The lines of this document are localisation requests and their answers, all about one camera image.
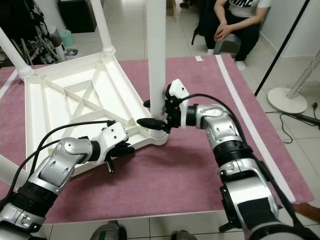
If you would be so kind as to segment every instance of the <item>black cabinet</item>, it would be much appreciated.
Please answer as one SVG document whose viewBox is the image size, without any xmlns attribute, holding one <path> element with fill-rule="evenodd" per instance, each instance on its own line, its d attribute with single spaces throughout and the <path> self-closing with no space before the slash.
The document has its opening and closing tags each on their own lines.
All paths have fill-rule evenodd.
<svg viewBox="0 0 320 240">
<path fill-rule="evenodd" d="M 94 32 L 97 26 L 90 0 L 58 0 L 61 17 L 73 34 Z"/>
</svg>

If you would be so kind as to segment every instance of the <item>sneaker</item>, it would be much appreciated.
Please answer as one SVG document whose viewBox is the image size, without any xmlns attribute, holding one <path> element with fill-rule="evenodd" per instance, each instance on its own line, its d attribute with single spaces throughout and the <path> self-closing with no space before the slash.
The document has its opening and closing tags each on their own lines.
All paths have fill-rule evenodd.
<svg viewBox="0 0 320 240">
<path fill-rule="evenodd" d="M 244 61 L 235 61 L 235 65 L 240 72 L 243 72 L 246 69 L 246 64 Z"/>
<path fill-rule="evenodd" d="M 208 51 L 206 52 L 207 56 L 213 55 L 214 54 L 214 49 L 208 49 Z"/>
</svg>

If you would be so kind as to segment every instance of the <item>black pole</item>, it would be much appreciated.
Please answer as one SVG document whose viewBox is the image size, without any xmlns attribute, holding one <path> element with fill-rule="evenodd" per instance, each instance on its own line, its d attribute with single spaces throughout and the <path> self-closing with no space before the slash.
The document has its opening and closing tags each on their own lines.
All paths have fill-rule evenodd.
<svg viewBox="0 0 320 240">
<path fill-rule="evenodd" d="M 288 33 L 288 35 L 285 37 L 285 39 L 284 39 L 284 41 L 283 41 L 283 43 L 282 43 L 282 45 L 281 45 L 278 53 L 276 54 L 276 56 L 275 56 L 275 58 L 273 59 L 273 62 L 271 63 L 268 71 L 266 71 L 266 74 L 264 75 L 264 77 L 263 77 L 260 85 L 258 86 L 257 90 L 255 91 L 255 93 L 254 93 L 255 96 L 258 95 L 258 93 L 260 92 L 261 88 L 262 88 L 263 85 L 265 84 L 267 78 L 269 77 L 272 69 L 273 69 L 274 66 L 276 65 L 276 63 L 277 63 L 277 61 L 278 61 L 281 53 L 283 52 L 283 50 L 285 49 L 288 41 L 290 40 L 290 37 L 291 37 L 292 33 L 294 32 L 294 30 L 296 29 L 296 26 L 298 25 L 298 23 L 299 23 L 302 15 L 304 14 L 304 12 L 305 12 L 305 10 L 306 10 L 309 2 L 310 2 L 310 0 L 305 0 L 305 2 L 304 2 L 304 4 L 303 4 L 303 6 L 302 6 L 302 8 L 301 8 L 301 10 L 300 10 L 300 12 L 299 12 L 299 14 L 298 14 L 298 16 L 296 17 L 296 19 L 295 19 L 295 21 L 294 21 L 294 23 L 293 23 L 293 25 L 292 25 L 289 33 Z"/>
</svg>

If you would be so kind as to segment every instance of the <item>white t-shirt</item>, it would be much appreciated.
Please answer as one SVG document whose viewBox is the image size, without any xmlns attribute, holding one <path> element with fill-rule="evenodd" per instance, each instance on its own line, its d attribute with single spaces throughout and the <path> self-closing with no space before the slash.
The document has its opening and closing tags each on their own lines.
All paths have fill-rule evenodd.
<svg viewBox="0 0 320 240">
<path fill-rule="evenodd" d="M 256 14 L 257 8 L 269 8 L 271 1 L 272 0 L 229 0 L 229 10 L 237 17 L 249 18 Z"/>
</svg>

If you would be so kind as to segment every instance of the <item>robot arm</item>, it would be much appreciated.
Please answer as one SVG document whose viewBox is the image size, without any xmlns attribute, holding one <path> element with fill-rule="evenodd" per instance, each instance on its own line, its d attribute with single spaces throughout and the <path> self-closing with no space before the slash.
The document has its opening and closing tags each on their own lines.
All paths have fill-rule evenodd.
<svg viewBox="0 0 320 240">
<path fill-rule="evenodd" d="M 124 154 L 134 152 L 125 143 L 127 140 L 127 133 L 118 122 L 111 122 L 91 141 L 87 137 L 62 139 L 0 212 L 0 240 L 26 240 L 30 233 L 38 232 L 77 164 L 106 162 L 114 173 L 111 157 L 118 157 L 119 150 Z"/>
<path fill-rule="evenodd" d="M 291 227 L 279 221 L 278 203 L 267 184 L 270 176 L 264 174 L 268 169 L 242 139 L 230 112 L 217 104 L 182 104 L 182 98 L 188 95 L 180 80 L 173 81 L 165 92 L 167 123 L 152 118 L 137 122 L 143 127 L 167 133 L 180 126 L 205 130 L 219 167 L 222 203 L 229 221 L 220 230 L 241 228 L 246 240 L 318 239 L 303 225 Z M 145 107 L 149 105 L 149 101 L 144 103 Z"/>
</svg>

